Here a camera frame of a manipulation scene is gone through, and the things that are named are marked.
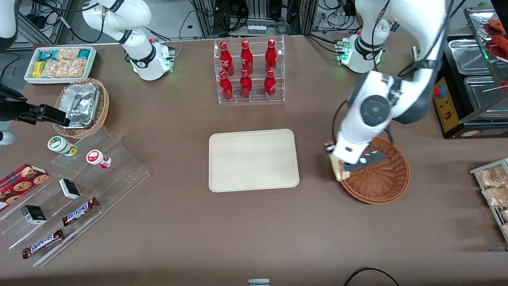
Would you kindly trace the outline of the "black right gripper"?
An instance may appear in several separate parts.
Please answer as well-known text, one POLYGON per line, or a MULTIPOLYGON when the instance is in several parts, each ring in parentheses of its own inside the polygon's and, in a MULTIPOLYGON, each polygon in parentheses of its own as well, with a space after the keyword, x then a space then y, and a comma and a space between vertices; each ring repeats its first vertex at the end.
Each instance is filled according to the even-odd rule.
POLYGON ((20 92, 5 85, 0 85, 0 121, 8 122, 17 119, 30 125, 38 122, 50 122, 64 127, 69 126, 66 113, 52 106, 30 105, 20 92))

